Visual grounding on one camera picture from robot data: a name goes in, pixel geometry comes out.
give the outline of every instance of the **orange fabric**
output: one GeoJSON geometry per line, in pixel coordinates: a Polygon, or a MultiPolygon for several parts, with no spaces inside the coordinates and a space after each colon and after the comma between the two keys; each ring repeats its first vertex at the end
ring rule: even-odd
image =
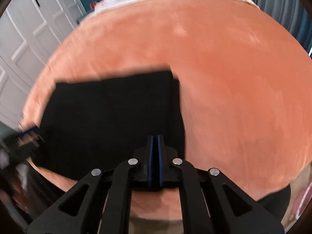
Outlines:
{"type": "MultiPolygon", "coordinates": [[[[180,80],[186,159],[195,167],[217,167],[259,199],[312,160],[312,61],[274,19],[235,0],[150,0],[87,19],[40,74],[22,127],[40,124],[56,81],[161,64],[180,80]]],[[[136,193],[131,212],[180,219],[178,193],[136,193]]]]}

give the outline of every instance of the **gray curtain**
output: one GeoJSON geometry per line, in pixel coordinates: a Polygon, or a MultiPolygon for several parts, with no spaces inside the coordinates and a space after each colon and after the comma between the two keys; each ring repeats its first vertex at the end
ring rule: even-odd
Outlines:
{"type": "Polygon", "coordinates": [[[299,0],[254,0],[277,22],[284,26],[309,52],[312,47],[312,21],[299,0]]]}

